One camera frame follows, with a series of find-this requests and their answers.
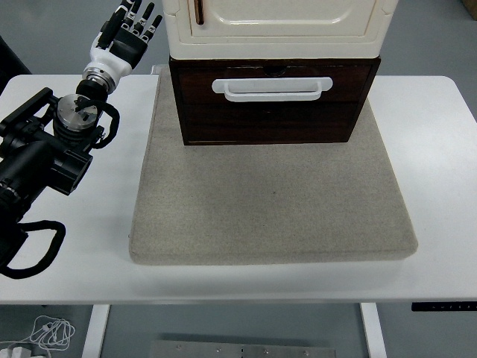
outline drawer handle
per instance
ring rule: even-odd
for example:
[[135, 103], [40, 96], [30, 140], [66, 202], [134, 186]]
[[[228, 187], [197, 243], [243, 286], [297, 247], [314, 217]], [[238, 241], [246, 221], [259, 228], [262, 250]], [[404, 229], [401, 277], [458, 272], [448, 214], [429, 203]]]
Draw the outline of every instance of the drawer handle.
[[215, 80], [212, 90], [231, 102], [315, 101], [332, 85], [330, 77], [228, 78]]
[[195, 22], [197, 25], [203, 25], [203, 2], [202, 0], [194, 0], [195, 7]]

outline gray floor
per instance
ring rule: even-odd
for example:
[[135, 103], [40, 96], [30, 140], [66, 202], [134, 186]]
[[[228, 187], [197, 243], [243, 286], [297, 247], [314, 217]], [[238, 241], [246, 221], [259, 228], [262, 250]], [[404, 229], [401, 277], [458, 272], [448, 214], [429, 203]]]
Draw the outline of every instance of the gray floor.
[[101, 358], [147, 357], [155, 339], [333, 348], [367, 357], [358, 304], [113, 306]]
[[[92, 38], [119, 1], [94, 0], [4, 0], [0, 12], [0, 34], [12, 49], [37, 74], [81, 73], [89, 61]], [[92, 8], [84, 15], [85, 9]], [[382, 47], [379, 75], [445, 75], [453, 79], [474, 117], [477, 118], [477, 21], [466, 12], [461, 0], [400, 0], [387, 38]], [[165, 31], [155, 41], [135, 73], [149, 73], [155, 64], [166, 63], [168, 46]], [[322, 345], [329, 332], [320, 322], [307, 319], [310, 312], [322, 312], [316, 305], [248, 307], [113, 307], [107, 336], [105, 357], [130, 357], [118, 350], [125, 342], [141, 344], [145, 352], [148, 339], [161, 337], [222, 338], [232, 340], [260, 339], [277, 344], [310, 342]], [[477, 314], [413, 313], [411, 304], [380, 304], [382, 330], [390, 358], [474, 357], [477, 352]], [[31, 327], [29, 307], [0, 307], [0, 339], [23, 338]], [[52, 315], [86, 315], [83, 307], [72, 307], [77, 313], [65, 313], [64, 307]], [[247, 317], [262, 319], [257, 325]], [[293, 318], [303, 324], [289, 324]], [[78, 319], [85, 330], [86, 321]], [[359, 334], [350, 329], [353, 321], [336, 321], [335, 330], [343, 328], [344, 339], [354, 337], [356, 355], [364, 354]], [[328, 340], [334, 345], [338, 341]], [[68, 357], [79, 357], [70, 351]], [[340, 353], [338, 358], [346, 357]]]

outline cabinet door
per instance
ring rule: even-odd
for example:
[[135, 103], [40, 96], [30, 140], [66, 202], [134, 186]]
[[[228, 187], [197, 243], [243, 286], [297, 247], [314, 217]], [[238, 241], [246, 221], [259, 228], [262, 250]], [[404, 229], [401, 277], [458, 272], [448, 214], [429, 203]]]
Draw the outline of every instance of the cabinet door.
[[383, 0], [186, 0], [193, 37], [361, 37]]

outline white cabinet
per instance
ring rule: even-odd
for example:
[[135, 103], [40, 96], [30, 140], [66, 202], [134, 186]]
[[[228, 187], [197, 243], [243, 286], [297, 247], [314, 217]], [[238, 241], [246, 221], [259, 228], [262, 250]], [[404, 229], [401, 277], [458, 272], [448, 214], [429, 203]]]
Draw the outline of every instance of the white cabinet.
[[373, 58], [397, 0], [162, 0], [175, 59]]

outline dark wood drawer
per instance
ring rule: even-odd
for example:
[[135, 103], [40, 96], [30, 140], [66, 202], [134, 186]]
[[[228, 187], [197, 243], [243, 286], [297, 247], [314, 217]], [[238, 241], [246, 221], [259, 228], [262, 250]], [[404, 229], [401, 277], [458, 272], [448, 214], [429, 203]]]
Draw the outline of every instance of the dark wood drawer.
[[[170, 60], [185, 144], [346, 142], [380, 59]], [[212, 83], [225, 78], [330, 77], [314, 101], [232, 102]]]
[[184, 107], [190, 144], [345, 142], [356, 103], [233, 103]]
[[[285, 66], [275, 78], [330, 77], [333, 86], [318, 101], [358, 101], [370, 66]], [[184, 103], [227, 103], [224, 95], [212, 90], [212, 82], [223, 78], [270, 78], [267, 67], [180, 69], [179, 81]]]

